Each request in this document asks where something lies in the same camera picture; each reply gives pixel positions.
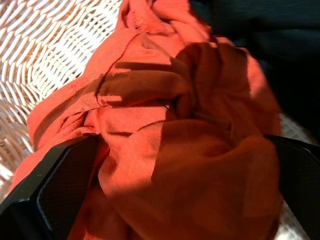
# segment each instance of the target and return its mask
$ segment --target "white wicker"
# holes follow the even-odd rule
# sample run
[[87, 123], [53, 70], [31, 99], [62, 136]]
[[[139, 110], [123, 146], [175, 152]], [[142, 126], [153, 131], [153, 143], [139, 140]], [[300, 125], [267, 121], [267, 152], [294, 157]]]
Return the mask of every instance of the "white wicker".
[[[81, 75], [113, 31], [122, 0], [0, 0], [0, 202], [20, 162], [33, 152], [27, 117]], [[283, 116], [283, 134], [311, 143]], [[307, 240], [284, 206], [277, 240]]]

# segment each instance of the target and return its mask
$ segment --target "black plastic object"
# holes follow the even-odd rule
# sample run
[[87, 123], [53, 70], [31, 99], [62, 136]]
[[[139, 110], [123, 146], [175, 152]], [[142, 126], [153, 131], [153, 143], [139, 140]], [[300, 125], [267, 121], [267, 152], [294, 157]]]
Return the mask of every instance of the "black plastic object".
[[3, 240], [66, 240], [87, 192], [93, 136], [54, 146], [0, 205]]
[[320, 147], [279, 136], [266, 136], [277, 150], [280, 190], [311, 240], [320, 240]]

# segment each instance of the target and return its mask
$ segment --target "wicker basket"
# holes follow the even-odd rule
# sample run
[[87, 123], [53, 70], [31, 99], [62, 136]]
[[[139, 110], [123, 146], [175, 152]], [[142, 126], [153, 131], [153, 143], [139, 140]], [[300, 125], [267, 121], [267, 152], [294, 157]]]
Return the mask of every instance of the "wicker basket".
[[[0, 0], [0, 202], [33, 152], [27, 117], [53, 91], [81, 75], [114, 31], [121, 0]], [[282, 116], [283, 134], [311, 142]], [[284, 206], [278, 240], [306, 240]]]

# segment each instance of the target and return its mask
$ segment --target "black cloth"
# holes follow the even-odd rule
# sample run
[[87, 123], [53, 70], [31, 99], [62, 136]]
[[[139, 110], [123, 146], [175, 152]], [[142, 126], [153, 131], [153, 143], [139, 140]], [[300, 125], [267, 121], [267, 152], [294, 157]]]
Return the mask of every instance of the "black cloth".
[[320, 141], [320, 0], [191, 0], [259, 61], [282, 110]]

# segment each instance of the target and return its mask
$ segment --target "orange cloth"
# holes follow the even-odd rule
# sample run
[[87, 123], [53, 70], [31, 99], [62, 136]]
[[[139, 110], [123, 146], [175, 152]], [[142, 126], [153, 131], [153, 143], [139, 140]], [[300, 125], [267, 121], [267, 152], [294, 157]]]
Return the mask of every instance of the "orange cloth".
[[279, 107], [258, 63], [186, 0], [124, 0], [84, 74], [31, 113], [36, 152], [99, 135], [70, 240], [271, 240], [281, 210]]

